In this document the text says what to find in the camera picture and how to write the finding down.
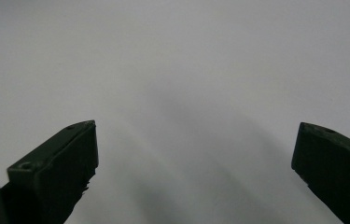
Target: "white surface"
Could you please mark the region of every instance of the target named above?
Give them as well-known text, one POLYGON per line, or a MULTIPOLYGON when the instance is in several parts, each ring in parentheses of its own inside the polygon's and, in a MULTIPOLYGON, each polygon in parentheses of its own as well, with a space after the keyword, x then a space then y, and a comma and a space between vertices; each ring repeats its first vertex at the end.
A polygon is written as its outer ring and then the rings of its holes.
POLYGON ((350 137, 350 1, 0 1, 0 185, 87 119, 67 224, 341 223, 290 161, 301 121, 350 137))

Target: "gray surface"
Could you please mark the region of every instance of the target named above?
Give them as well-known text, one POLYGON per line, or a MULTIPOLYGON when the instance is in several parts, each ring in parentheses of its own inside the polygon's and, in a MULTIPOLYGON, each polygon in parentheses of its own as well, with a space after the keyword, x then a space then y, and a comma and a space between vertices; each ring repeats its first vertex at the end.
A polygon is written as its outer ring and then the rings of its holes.
POLYGON ((290 161, 301 121, 350 137, 350 1, 0 1, 0 185, 86 119, 68 224, 341 223, 290 161))

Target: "plain white background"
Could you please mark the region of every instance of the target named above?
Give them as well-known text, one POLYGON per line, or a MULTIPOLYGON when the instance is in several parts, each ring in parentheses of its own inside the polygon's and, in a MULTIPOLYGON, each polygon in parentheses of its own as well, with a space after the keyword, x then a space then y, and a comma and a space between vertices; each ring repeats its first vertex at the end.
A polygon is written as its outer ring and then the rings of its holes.
POLYGON ((0 186, 88 119, 67 224, 341 223, 290 162, 301 121, 350 137, 350 0, 0 0, 0 186))

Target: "black object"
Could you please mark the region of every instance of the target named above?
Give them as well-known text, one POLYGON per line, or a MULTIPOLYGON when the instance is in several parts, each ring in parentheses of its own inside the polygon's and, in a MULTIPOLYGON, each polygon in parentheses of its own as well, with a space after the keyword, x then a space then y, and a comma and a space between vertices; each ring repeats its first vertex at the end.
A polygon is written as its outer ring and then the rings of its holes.
POLYGON ((0 224, 63 224, 98 166, 95 122, 64 128, 8 167, 0 224))
POLYGON ((350 139, 301 123, 291 167, 343 222, 350 224, 350 139))

